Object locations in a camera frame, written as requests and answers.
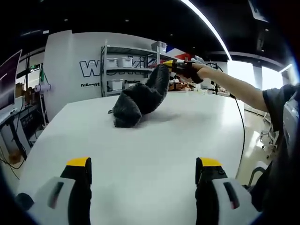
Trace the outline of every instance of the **black t-shirt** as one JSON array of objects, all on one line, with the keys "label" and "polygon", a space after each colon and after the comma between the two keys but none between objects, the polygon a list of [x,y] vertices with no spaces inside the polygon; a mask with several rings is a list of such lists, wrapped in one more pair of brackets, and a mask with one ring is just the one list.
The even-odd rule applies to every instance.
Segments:
[{"label": "black t-shirt", "polygon": [[252,204],[259,211],[275,212],[287,201],[287,186],[292,177],[291,156],[288,155],[283,134],[283,109],[285,103],[296,92],[297,86],[285,85],[281,89],[270,89],[262,92],[270,113],[274,131],[279,131],[277,156],[261,175],[251,190]]}]

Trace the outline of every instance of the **black ceiling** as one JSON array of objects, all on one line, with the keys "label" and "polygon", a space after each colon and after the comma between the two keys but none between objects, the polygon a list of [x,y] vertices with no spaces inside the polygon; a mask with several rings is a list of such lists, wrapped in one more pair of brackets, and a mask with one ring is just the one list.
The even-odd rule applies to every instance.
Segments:
[{"label": "black ceiling", "polygon": [[[229,51],[257,54],[287,63],[279,32],[269,23],[255,20],[247,0],[192,2],[211,21]],[[18,8],[7,7],[5,14],[9,16],[1,14],[1,33],[5,35],[0,37],[0,61],[18,49],[27,53],[45,46],[48,35],[42,34],[44,30],[49,30],[49,34],[72,30],[74,33],[98,31],[136,35],[161,40],[199,56],[223,50],[207,26],[179,0],[27,0],[18,3]],[[263,40],[264,52],[257,49],[259,38]]]}]

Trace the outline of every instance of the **gray towel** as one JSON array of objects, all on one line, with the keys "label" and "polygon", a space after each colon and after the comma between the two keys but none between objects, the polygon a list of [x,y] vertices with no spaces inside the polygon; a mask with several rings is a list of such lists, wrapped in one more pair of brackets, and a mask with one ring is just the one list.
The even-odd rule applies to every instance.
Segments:
[{"label": "gray towel", "polygon": [[153,112],[162,103],[169,88],[168,67],[159,64],[145,84],[136,83],[123,90],[112,110],[117,128],[135,126],[142,115]]}]

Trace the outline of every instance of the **white table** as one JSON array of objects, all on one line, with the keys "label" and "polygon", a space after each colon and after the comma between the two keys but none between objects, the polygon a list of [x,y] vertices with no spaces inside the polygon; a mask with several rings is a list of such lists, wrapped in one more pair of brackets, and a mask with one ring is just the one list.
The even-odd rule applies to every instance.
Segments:
[{"label": "white table", "polygon": [[229,177],[238,170],[243,128],[234,99],[168,93],[136,128],[125,129],[107,114],[117,98],[67,104],[32,148],[18,191],[34,196],[67,161],[89,156],[92,224],[195,224],[196,158],[218,159]]}]

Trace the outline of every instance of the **computer monitor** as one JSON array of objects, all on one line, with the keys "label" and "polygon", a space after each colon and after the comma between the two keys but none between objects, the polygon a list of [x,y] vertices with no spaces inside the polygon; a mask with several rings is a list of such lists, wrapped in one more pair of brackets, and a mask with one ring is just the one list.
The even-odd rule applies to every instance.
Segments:
[{"label": "computer monitor", "polygon": [[15,80],[22,50],[0,66],[0,111],[15,104]]}]

